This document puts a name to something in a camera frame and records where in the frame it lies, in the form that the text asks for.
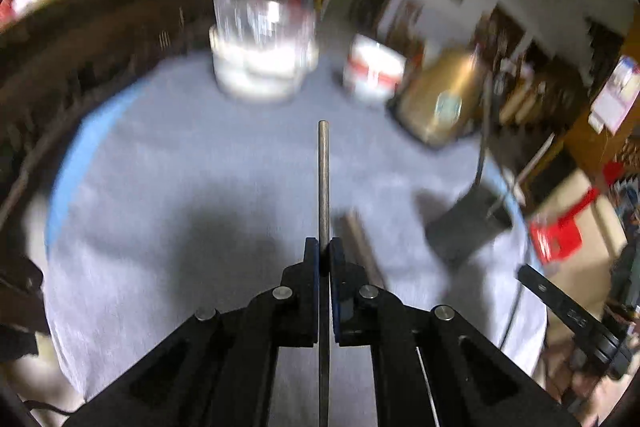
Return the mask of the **red plastic chair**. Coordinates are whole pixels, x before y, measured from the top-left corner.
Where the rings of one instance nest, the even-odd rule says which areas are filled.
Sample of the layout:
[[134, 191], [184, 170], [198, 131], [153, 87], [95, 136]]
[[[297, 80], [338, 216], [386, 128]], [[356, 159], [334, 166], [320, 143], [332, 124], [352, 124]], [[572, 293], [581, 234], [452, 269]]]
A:
[[537, 258], [543, 265], [561, 262], [573, 256], [582, 247], [576, 218], [600, 196], [597, 187], [591, 187], [581, 200], [552, 221], [534, 220], [529, 223], [529, 237]]

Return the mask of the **dark grey utensil holder cup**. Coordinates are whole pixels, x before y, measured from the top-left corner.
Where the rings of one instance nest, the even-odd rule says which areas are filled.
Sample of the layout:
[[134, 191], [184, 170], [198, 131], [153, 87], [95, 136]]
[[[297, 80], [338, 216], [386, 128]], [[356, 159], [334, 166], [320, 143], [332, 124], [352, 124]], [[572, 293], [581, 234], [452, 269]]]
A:
[[448, 267], [458, 267], [499, 234], [512, 228], [513, 222], [503, 205], [491, 210], [498, 196], [484, 184], [473, 185], [443, 215], [428, 222], [425, 235], [428, 246]]

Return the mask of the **dark carved wooden chair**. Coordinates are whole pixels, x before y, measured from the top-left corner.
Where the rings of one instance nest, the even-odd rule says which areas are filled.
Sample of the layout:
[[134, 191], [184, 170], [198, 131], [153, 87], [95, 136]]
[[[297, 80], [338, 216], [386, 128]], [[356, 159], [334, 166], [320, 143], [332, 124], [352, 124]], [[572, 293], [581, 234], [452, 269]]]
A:
[[213, 20], [213, 0], [54, 0], [2, 31], [1, 220], [82, 116]]

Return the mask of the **blue table cover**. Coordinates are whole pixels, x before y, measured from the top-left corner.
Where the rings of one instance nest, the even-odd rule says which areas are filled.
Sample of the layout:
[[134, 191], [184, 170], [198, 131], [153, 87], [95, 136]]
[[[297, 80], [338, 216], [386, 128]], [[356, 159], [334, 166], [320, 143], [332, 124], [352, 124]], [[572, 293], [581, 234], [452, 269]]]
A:
[[50, 255], [70, 210], [74, 195], [93, 156], [122, 114], [139, 98], [146, 81], [137, 81], [82, 117], [54, 179], [44, 228], [46, 256]]

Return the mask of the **dark chopstick eight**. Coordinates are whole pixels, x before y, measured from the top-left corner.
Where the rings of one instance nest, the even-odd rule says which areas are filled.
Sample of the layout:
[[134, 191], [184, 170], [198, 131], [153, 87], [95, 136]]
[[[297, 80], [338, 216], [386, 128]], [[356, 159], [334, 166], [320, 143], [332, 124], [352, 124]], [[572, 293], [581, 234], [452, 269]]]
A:
[[480, 182], [482, 182], [482, 176], [486, 161], [488, 138], [490, 133], [492, 89], [494, 89], [494, 77], [489, 74], [485, 80], [483, 88], [483, 115], [482, 125], [480, 126], [480, 149], [478, 150], [477, 168], [473, 181], [474, 186], [480, 185]]

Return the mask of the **grey towel cloth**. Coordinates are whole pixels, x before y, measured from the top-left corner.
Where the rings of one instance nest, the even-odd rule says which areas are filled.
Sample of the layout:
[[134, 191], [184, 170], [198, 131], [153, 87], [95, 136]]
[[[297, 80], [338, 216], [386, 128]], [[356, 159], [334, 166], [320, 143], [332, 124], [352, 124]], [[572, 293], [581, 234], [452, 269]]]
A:
[[216, 86], [206, 53], [166, 61], [93, 156], [44, 282], [62, 372], [85, 404], [201, 309], [247, 306], [280, 283], [318, 232], [318, 124], [330, 127], [331, 223], [356, 210], [386, 289], [446, 305], [525, 374], [546, 329], [516, 272], [524, 220], [458, 267], [425, 227], [469, 190], [480, 141], [430, 150], [382, 109], [352, 101], [322, 58], [291, 101], [247, 104]]

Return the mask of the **gold electric kettle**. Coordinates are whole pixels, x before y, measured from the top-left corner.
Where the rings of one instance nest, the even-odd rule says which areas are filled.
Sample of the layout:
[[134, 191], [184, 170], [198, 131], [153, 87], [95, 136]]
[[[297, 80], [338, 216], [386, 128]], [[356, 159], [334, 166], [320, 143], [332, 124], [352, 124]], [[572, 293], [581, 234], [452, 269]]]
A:
[[489, 66], [480, 48], [447, 48], [416, 72], [395, 96], [390, 113], [402, 129], [426, 146], [454, 142], [474, 117]]

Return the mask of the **dark chopstick seven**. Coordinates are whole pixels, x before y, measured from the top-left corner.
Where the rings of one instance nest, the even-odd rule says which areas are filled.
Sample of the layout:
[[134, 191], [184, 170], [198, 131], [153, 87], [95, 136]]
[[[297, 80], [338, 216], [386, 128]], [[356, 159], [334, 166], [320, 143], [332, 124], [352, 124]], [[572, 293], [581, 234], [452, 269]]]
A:
[[542, 143], [540, 149], [537, 150], [537, 152], [532, 158], [530, 158], [530, 161], [518, 173], [518, 175], [514, 176], [514, 178], [508, 184], [506, 184], [506, 191], [504, 191], [500, 195], [500, 197], [489, 207], [486, 213], [486, 218], [492, 217], [494, 213], [503, 206], [503, 203], [506, 200], [506, 198], [509, 195], [513, 194], [514, 188], [518, 184], [520, 184], [526, 178], [526, 176], [528, 176], [529, 173], [531, 173], [534, 170], [534, 168], [538, 165], [538, 162], [541, 161], [541, 158], [543, 158], [544, 154], [547, 153], [547, 150], [549, 150], [554, 140], [555, 140], [555, 134], [551, 133], [548, 136], [548, 139], [544, 141], [544, 143]]

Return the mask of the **red white bowl stack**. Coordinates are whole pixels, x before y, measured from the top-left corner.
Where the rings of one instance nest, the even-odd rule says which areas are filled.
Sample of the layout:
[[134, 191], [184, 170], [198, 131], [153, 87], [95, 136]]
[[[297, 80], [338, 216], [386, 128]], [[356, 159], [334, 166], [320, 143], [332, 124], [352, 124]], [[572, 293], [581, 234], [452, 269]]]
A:
[[343, 68], [343, 87], [364, 104], [384, 105], [401, 85], [406, 64], [403, 55], [357, 34], [352, 39]]

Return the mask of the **pink wall calendar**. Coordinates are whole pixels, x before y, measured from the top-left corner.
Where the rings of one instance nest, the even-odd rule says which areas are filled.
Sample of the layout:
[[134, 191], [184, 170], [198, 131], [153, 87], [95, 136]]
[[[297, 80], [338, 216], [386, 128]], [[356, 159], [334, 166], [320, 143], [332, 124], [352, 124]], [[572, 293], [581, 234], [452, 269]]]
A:
[[589, 126], [600, 134], [614, 135], [628, 116], [639, 95], [639, 64], [623, 55], [590, 107]]

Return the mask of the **dark chopstick two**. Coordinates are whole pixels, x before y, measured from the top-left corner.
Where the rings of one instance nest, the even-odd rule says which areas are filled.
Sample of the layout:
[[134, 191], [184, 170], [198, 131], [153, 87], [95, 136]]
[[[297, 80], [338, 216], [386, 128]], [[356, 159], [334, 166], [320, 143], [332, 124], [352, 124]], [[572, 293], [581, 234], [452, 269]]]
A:
[[330, 148], [329, 123], [318, 124], [318, 217], [319, 217], [319, 426], [329, 426], [330, 399]]

